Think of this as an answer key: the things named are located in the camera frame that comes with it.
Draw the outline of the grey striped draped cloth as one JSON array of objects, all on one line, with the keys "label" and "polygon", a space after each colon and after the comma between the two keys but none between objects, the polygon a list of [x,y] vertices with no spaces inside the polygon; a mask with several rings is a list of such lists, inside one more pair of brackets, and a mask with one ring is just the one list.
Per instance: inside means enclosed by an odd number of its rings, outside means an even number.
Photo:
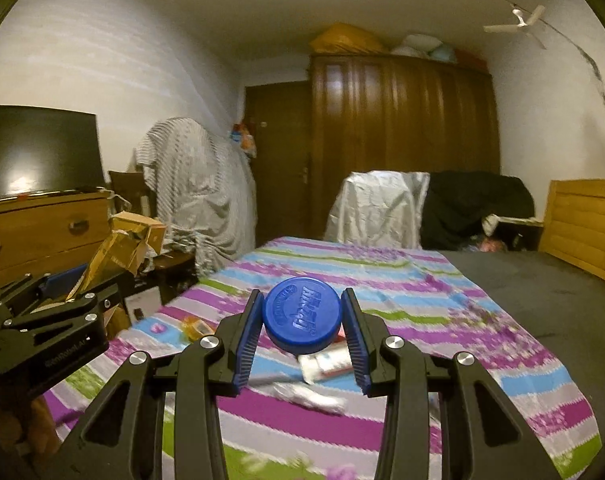
[{"label": "grey striped draped cloth", "polygon": [[144,134],[134,160],[167,228],[165,246],[191,252],[197,276],[254,250],[256,185],[236,143],[192,118],[175,117]]}]

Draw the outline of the dark wooden wardrobe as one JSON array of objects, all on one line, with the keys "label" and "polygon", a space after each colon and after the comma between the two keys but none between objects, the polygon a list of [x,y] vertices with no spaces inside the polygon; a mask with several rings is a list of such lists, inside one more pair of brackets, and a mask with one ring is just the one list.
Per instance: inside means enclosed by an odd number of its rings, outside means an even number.
[{"label": "dark wooden wardrobe", "polygon": [[310,231],[323,235],[353,171],[489,171],[501,167],[493,78],[397,55],[310,60]]}]

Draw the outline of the white product box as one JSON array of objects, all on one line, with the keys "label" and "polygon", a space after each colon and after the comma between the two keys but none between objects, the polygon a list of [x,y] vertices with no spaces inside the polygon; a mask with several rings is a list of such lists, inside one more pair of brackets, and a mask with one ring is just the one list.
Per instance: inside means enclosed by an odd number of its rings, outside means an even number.
[{"label": "white product box", "polygon": [[149,318],[161,307],[161,296],[158,286],[136,292],[124,300],[132,324]]}]

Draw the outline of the silver fabric covered chair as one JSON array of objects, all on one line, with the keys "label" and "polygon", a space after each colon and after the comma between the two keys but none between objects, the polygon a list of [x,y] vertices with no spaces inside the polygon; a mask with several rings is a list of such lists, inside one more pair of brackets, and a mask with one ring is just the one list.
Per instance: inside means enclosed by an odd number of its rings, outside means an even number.
[{"label": "silver fabric covered chair", "polygon": [[419,249],[428,172],[353,172],[327,218],[324,240],[365,247]]}]

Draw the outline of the white medicine tablet box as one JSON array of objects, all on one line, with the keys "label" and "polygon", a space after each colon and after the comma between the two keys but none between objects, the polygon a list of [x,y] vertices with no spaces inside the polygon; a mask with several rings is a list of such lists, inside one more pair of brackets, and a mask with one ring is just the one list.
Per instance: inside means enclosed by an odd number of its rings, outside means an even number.
[{"label": "white medicine tablet box", "polygon": [[315,384],[353,371],[353,363],[346,341],[331,344],[327,348],[298,356],[302,379]]}]

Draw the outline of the black flat television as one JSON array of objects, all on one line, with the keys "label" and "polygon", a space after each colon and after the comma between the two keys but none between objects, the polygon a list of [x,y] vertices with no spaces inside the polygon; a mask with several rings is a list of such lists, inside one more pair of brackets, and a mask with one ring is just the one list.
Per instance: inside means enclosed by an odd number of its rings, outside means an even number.
[{"label": "black flat television", "polygon": [[104,184],[95,115],[0,105],[0,199]]}]

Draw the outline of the colourful striped bed sheet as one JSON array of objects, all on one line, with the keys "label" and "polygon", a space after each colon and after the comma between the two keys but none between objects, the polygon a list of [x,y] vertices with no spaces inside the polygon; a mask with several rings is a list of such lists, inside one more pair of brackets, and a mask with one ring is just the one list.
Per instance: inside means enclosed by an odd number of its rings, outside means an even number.
[{"label": "colourful striped bed sheet", "polygon": [[[108,350],[45,396],[66,436],[130,353],[183,350],[186,321],[216,326],[242,311],[253,290],[309,276],[336,292],[352,288],[363,311],[432,356],[470,352],[529,423],[564,479],[577,478],[601,450],[595,413],[562,362],[437,252],[366,248],[281,237],[202,278],[157,313],[121,332]],[[339,416],[250,386],[220,399],[220,426],[233,479],[368,479],[379,452],[385,402],[366,398],[353,376],[318,385],[346,402]]]}]

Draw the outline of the wooden headboard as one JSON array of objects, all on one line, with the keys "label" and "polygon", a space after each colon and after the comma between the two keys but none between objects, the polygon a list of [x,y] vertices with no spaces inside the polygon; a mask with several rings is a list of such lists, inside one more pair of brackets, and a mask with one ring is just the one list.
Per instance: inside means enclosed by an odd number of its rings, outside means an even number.
[{"label": "wooden headboard", "polygon": [[605,281],[605,180],[550,182],[539,250]]}]

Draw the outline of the dark wooden door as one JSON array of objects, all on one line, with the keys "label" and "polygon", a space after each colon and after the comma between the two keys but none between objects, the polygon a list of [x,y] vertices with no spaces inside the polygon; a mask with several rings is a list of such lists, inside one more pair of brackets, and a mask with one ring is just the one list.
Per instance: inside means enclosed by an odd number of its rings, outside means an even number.
[{"label": "dark wooden door", "polygon": [[245,89],[245,116],[257,148],[256,244],[305,237],[310,228],[311,87],[307,80]]}]

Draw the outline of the blue plastic lid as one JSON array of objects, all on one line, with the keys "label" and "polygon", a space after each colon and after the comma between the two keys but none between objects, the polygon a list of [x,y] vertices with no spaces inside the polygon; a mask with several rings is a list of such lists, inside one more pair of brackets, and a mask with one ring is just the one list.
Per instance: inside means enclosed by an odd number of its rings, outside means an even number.
[{"label": "blue plastic lid", "polygon": [[342,325],[339,295],[316,278],[288,278],[275,285],[262,305],[262,320],[272,342],[294,356],[327,348]]}]

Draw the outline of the brown cardboard piece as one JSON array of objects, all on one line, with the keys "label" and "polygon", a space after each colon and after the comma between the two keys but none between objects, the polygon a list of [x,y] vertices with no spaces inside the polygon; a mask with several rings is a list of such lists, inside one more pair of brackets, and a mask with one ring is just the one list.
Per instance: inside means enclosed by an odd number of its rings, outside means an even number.
[{"label": "brown cardboard piece", "polygon": [[159,220],[121,211],[109,219],[112,231],[103,240],[80,280],[66,297],[74,300],[120,273],[138,274],[147,251],[161,252],[166,226]]}]

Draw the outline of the wooden chest of drawers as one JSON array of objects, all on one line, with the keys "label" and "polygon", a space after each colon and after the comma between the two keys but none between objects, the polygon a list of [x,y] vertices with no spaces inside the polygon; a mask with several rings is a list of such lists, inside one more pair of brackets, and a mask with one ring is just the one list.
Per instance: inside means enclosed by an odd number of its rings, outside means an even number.
[{"label": "wooden chest of drawers", "polygon": [[87,264],[109,233],[105,192],[0,200],[0,286]]}]

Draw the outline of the black draped clothing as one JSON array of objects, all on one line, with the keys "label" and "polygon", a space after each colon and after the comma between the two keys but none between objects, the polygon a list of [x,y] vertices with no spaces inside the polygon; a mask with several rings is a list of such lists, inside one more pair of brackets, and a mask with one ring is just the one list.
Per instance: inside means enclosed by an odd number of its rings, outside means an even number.
[{"label": "black draped clothing", "polygon": [[420,243],[425,250],[457,250],[483,231],[483,220],[531,218],[535,202],[517,177],[487,171],[441,171],[429,176]]}]

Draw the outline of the yellow plastic wrapper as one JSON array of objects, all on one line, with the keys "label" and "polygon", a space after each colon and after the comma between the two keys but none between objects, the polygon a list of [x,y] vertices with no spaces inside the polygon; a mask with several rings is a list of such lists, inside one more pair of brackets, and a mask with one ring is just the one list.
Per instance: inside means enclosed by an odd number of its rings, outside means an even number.
[{"label": "yellow plastic wrapper", "polygon": [[205,336],[214,335],[214,329],[200,318],[188,315],[181,321],[181,333],[191,344]]}]

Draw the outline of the white ceiling fan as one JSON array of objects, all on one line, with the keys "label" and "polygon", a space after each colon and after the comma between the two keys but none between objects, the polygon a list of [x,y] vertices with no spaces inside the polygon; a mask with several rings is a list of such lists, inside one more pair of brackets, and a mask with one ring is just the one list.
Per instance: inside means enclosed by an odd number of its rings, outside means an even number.
[{"label": "white ceiling fan", "polygon": [[512,14],[514,15],[516,22],[513,24],[502,24],[502,25],[485,25],[483,27],[484,32],[487,34],[513,34],[513,35],[524,35],[529,39],[533,40],[535,44],[542,50],[545,50],[545,45],[533,32],[533,27],[539,23],[545,14],[545,6],[537,6],[537,8],[529,14],[527,18],[525,12],[518,6],[513,6]]}]

